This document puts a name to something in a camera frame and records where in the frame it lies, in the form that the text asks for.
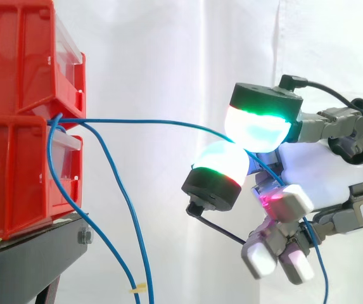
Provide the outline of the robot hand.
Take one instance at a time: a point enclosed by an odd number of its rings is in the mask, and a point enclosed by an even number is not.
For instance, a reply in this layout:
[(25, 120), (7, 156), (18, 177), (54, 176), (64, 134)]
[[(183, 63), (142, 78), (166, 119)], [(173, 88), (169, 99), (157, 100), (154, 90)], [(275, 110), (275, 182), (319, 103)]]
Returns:
[(292, 284), (311, 280), (310, 251), (363, 228), (363, 99), (292, 75), (275, 87), (237, 83), (225, 131), (182, 185), (187, 214), (231, 210), (254, 175), (266, 216), (241, 242), (245, 265), (256, 279), (281, 266)]

